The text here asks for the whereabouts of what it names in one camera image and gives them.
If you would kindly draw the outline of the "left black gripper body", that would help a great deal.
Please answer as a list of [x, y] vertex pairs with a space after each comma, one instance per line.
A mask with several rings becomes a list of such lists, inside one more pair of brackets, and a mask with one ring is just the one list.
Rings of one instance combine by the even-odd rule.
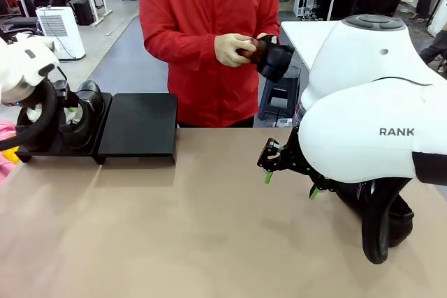
[[66, 80], [57, 80], [53, 83], [57, 96], [56, 110], [66, 108], [69, 110], [79, 107], [78, 95], [73, 92]]

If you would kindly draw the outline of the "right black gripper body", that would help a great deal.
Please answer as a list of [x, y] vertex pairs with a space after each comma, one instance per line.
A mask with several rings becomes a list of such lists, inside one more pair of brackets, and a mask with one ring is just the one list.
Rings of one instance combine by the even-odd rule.
[[310, 178], [318, 178], [320, 176], [304, 157], [297, 135], [289, 136], [287, 143], [281, 150], [280, 157], [288, 170], [307, 175]]

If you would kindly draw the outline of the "person's right hand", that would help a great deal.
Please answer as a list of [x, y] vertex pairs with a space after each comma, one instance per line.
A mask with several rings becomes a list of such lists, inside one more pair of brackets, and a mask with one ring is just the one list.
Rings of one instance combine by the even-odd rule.
[[239, 49], [253, 53], [257, 47], [251, 42], [251, 37], [238, 33], [228, 33], [214, 39], [216, 59], [224, 66], [237, 68], [250, 62], [248, 58], [237, 53]]

